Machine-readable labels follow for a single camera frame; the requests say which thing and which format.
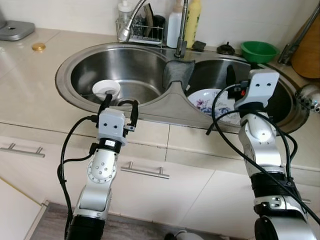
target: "sink basin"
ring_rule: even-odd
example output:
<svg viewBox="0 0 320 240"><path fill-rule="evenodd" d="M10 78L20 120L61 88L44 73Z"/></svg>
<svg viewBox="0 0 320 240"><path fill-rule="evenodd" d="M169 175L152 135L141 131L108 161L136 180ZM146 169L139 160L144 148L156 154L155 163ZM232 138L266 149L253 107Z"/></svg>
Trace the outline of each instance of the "sink basin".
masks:
<svg viewBox="0 0 320 240"><path fill-rule="evenodd" d="M188 96L201 89L225 87L229 65L233 66L238 81L246 80L251 66L241 57L187 50L184 60L196 62L190 89L184 92L180 82L173 82L164 89L163 70L166 62L176 59L174 52L174 49L124 43L92 46L61 64L55 76L56 88L67 102L96 113L101 100L93 94L93 85L101 80L114 80L121 90L111 105L124 111L126 117L131 114L127 101L137 100L141 119L206 129L212 123L211 117L194 107ZM278 126L289 133L301 127L309 116L295 100L297 88L280 72L275 94L267 107ZM221 128L229 133L239 132L237 125L222 122Z"/></svg>
<svg viewBox="0 0 320 240"><path fill-rule="evenodd" d="M121 89L112 106L125 106L133 100L143 105L165 92L162 76L166 62L163 55L140 46L102 44L68 58L57 71L56 87L68 102L90 110L87 105L102 102L93 94L93 85L114 80Z"/></svg>
<svg viewBox="0 0 320 240"><path fill-rule="evenodd" d="M233 66L236 81L248 79L251 66L245 60L220 58L199 61L189 81L190 88L185 93L186 96L202 89L226 87L227 67L230 65ZM259 67L268 68L265 65L259 65ZM266 107L268 115L286 132L299 128L308 116L308 112L297 104L294 97L295 91L293 84L281 74L275 92Z"/></svg>

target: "dish rack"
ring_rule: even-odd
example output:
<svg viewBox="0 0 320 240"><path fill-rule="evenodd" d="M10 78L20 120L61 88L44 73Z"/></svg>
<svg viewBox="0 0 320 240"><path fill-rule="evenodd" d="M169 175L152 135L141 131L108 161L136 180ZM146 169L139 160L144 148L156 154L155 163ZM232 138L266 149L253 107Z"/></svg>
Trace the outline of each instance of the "dish rack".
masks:
<svg viewBox="0 0 320 240"><path fill-rule="evenodd" d="M117 36L119 35L121 27L124 25L125 23L120 22L119 19L115 21ZM129 43L151 44L162 48L164 31L164 27L132 24Z"/></svg>

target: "drawer handle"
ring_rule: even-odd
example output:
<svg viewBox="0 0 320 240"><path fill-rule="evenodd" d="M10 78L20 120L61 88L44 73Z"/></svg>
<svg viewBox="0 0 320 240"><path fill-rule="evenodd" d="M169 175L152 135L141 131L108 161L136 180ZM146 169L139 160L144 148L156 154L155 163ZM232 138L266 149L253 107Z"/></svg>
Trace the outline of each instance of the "drawer handle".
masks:
<svg viewBox="0 0 320 240"><path fill-rule="evenodd" d="M164 174L164 168L162 166L160 167L159 172L152 172L152 171L135 169L133 168L133 165L134 165L134 162L131 161L129 163L129 167L122 166L121 171L134 173L134 174L141 174L141 175L146 175L146 176L151 176L151 177L156 177L161 179L170 179L170 175Z"/></svg>
<svg viewBox="0 0 320 240"><path fill-rule="evenodd" d="M311 204L311 200L310 199L302 198L302 202L304 202L305 204Z"/></svg>
<svg viewBox="0 0 320 240"><path fill-rule="evenodd" d="M31 152L31 151L22 151L22 150L14 149L15 146L16 146L15 143L11 143L8 148L0 147L0 151L8 152L8 153L14 153L14 154L22 154L22 155L34 156L34 157L38 157L38 158L44 158L46 156L44 153L41 153L41 151L43 150L42 147L39 147L36 150L36 152Z"/></svg>

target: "white bottle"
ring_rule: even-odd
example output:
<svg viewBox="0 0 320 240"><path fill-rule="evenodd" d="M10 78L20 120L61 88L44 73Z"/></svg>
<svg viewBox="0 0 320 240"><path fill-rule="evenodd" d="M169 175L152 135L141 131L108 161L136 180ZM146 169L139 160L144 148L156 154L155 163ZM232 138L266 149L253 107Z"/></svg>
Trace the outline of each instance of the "white bottle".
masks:
<svg viewBox="0 0 320 240"><path fill-rule="evenodd" d="M182 19L181 0L176 0L176 5L169 16L168 34L166 38L166 45L170 48L176 48L178 44L178 37L180 35L181 19Z"/></svg>
<svg viewBox="0 0 320 240"><path fill-rule="evenodd" d="M126 24L130 19L132 10L133 5L129 3L128 0L122 0L122 2L118 4L119 22Z"/></svg>

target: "white bowl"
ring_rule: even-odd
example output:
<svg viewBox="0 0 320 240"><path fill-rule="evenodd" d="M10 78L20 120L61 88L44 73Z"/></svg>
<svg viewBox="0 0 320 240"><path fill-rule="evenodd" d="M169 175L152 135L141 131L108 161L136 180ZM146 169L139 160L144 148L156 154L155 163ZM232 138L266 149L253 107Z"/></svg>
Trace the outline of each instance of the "white bowl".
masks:
<svg viewBox="0 0 320 240"><path fill-rule="evenodd" d="M120 84L114 80L101 80L96 82L92 87L92 92L100 100L105 100L106 93L112 94L112 100L116 99L120 93Z"/></svg>
<svg viewBox="0 0 320 240"><path fill-rule="evenodd" d="M221 89L216 89L216 88L202 89L188 96L188 100L201 112L211 117L212 103L214 102L214 99L216 98L220 90ZM222 114L233 111L235 109L234 104L235 104L235 100L228 99L228 92L225 91L216 102L215 109L214 109L215 117L217 118ZM240 116L238 113L232 113L230 115L227 115L223 117L221 120L223 122L230 123L230 124L235 124L235 125L240 124Z"/></svg>

